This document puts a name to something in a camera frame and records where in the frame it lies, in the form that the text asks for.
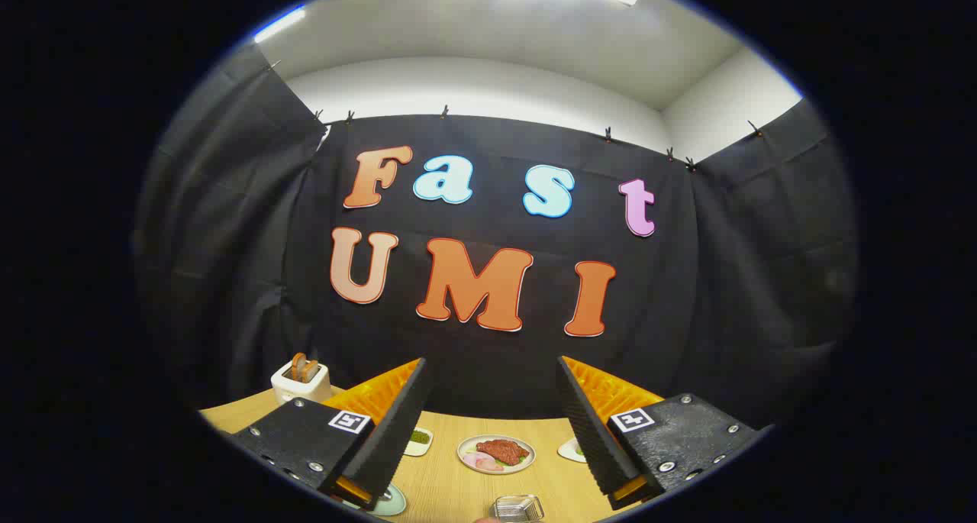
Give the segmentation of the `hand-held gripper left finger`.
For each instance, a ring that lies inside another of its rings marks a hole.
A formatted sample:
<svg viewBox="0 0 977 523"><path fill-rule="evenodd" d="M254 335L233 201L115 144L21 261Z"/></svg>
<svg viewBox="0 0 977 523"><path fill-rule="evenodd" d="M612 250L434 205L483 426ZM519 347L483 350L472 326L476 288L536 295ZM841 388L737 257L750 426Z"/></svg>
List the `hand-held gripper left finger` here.
<svg viewBox="0 0 977 523"><path fill-rule="evenodd" d="M432 390L424 357L328 400L301 397L229 436L258 463L337 501L373 509Z"/></svg>

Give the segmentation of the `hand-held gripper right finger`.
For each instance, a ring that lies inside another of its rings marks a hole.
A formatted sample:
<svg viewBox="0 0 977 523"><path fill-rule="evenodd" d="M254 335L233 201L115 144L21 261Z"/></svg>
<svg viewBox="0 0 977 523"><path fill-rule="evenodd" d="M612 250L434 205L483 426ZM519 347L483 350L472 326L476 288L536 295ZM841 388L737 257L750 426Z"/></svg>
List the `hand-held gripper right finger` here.
<svg viewBox="0 0 977 523"><path fill-rule="evenodd" d="M766 438L706 402L664 398L572 357L557 359L559 402L601 494L614 510L704 479Z"/></svg>

